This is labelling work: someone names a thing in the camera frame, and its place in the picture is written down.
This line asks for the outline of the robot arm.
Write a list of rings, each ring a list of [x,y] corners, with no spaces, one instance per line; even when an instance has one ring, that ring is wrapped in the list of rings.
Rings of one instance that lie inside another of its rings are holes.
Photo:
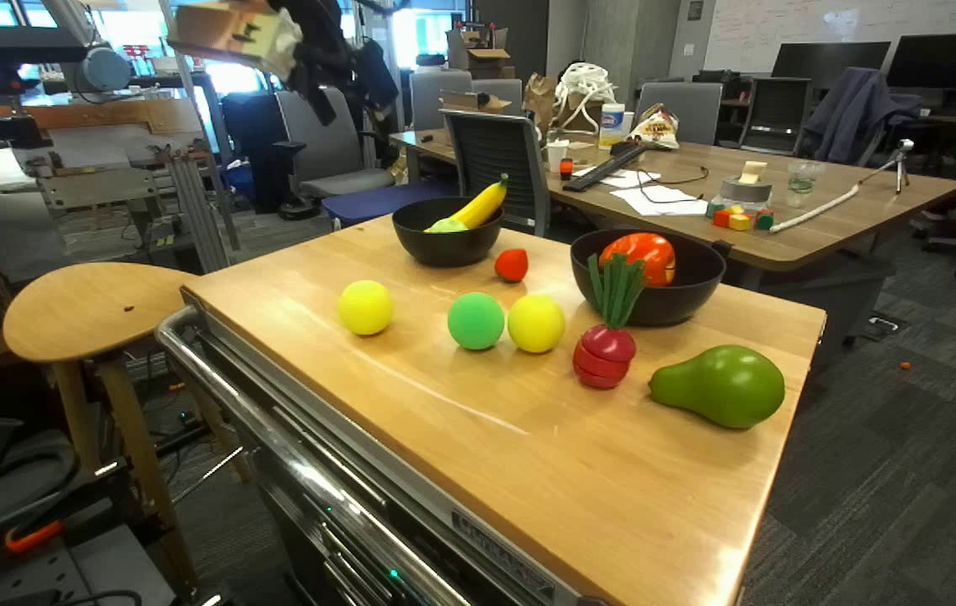
[[[302,40],[292,51],[296,67],[284,83],[298,92],[313,114],[329,123],[337,117],[326,92],[337,89],[365,117],[387,117],[397,100],[397,82],[383,48],[373,37],[346,37],[337,0],[264,0],[284,12]]]

